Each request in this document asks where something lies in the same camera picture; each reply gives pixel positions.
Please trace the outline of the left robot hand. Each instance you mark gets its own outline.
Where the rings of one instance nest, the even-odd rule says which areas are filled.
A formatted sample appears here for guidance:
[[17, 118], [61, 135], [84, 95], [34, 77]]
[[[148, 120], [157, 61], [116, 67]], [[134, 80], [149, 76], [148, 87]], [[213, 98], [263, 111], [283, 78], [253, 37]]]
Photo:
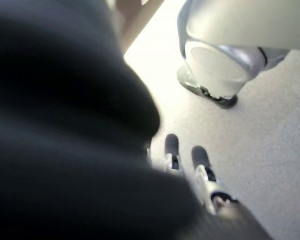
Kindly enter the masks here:
[[151, 167], [159, 127], [103, 0], [0, 0], [0, 240], [268, 240]]

